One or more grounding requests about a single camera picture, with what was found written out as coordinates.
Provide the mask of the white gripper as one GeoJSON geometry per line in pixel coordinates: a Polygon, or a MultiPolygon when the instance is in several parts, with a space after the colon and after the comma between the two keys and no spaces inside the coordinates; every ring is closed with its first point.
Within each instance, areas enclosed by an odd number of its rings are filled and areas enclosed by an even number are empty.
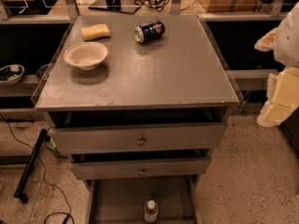
{"type": "MultiPolygon", "coordinates": [[[[274,28],[260,38],[254,48],[267,52],[274,50],[275,60],[285,66],[299,66],[299,2],[274,28]]],[[[267,80],[267,101],[257,123],[263,127],[280,125],[299,107],[299,68],[286,67],[267,80]]]]}

